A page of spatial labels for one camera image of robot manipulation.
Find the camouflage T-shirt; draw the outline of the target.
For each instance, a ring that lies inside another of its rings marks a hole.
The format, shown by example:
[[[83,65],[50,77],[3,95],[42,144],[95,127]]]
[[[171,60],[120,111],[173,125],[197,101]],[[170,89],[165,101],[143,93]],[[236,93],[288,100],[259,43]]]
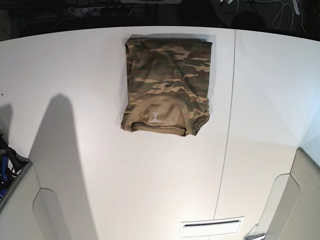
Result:
[[[127,106],[121,128],[181,137],[209,121],[212,43],[192,38],[129,38]]]

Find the black power strip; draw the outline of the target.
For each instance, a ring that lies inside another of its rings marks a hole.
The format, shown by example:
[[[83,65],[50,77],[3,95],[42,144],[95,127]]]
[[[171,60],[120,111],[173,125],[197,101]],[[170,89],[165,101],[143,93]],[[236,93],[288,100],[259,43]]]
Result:
[[[132,13],[130,6],[73,6],[69,12],[77,18],[98,16],[128,16]]]

